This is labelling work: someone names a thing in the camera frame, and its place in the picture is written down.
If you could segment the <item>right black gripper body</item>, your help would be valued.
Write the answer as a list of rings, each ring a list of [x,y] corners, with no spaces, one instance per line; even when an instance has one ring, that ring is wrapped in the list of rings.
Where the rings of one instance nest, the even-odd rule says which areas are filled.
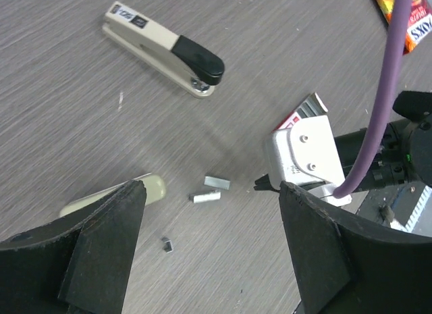
[[[387,124],[372,164],[369,166],[367,174],[364,176],[361,183],[355,189],[357,192],[403,184],[407,181],[408,176],[404,172],[404,152],[400,150],[402,132],[407,124],[408,123],[403,120]],[[333,137],[345,179],[358,157],[365,134],[366,129],[362,128],[356,132]],[[270,186],[268,173],[255,181],[254,189],[257,191],[263,190],[273,192],[278,192],[280,190]]]

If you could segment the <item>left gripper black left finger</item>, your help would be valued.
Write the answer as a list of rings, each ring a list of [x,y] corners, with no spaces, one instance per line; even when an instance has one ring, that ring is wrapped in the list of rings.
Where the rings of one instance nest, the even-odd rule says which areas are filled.
[[[1,242],[2,313],[121,313],[146,188],[129,181]]]

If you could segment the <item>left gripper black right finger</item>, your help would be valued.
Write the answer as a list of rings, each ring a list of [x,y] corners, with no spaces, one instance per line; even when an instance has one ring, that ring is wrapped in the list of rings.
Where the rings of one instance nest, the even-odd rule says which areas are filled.
[[[394,230],[282,182],[279,205],[299,313],[430,313],[431,239]]]

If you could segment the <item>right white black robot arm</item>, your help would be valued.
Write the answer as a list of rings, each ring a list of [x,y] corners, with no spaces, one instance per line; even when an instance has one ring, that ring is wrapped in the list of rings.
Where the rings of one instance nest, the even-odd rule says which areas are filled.
[[[403,91],[393,110],[401,119],[387,124],[356,192],[415,181],[431,185],[431,93]],[[366,129],[335,137],[327,112],[313,93],[266,137],[267,174],[255,181],[255,190],[277,192],[291,182],[323,198],[345,180]]]

